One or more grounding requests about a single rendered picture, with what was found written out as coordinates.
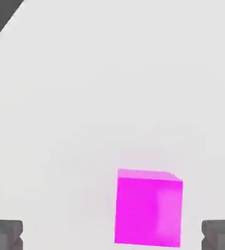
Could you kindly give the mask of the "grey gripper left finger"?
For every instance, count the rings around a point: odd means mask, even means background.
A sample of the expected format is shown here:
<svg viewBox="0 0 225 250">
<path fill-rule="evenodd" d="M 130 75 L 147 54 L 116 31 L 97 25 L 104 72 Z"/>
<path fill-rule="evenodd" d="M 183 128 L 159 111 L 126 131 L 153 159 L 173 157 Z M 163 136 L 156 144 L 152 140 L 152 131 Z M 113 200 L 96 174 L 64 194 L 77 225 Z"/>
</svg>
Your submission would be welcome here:
<svg viewBox="0 0 225 250">
<path fill-rule="evenodd" d="M 23 250 L 23 222 L 0 220 L 0 250 Z"/>
</svg>

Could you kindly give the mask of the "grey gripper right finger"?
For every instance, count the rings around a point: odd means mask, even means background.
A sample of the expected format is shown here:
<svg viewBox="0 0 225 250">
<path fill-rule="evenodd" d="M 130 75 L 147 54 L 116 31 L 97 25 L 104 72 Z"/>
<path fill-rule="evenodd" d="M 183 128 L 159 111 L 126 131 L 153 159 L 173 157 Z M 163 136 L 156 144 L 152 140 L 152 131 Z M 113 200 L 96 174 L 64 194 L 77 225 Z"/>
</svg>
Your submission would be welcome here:
<svg viewBox="0 0 225 250">
<path fill-rule="evenodd" d="M 202 221 L 202 250 L 225 250 L 225 220 Z"/>
</svg>

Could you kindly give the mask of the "small magenta cube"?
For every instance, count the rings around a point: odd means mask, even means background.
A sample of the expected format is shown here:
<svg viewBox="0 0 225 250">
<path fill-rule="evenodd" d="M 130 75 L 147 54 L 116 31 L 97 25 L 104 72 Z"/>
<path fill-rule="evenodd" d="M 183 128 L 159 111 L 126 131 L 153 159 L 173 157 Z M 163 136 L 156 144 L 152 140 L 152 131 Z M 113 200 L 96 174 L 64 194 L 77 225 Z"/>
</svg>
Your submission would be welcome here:
<svg viewBox="0 0 225 250">
<path fill-rule="evenodd" d="M 181 245 L 183 181 L 169 172 L 119 169 L 114 242 Z"/>
</svg>

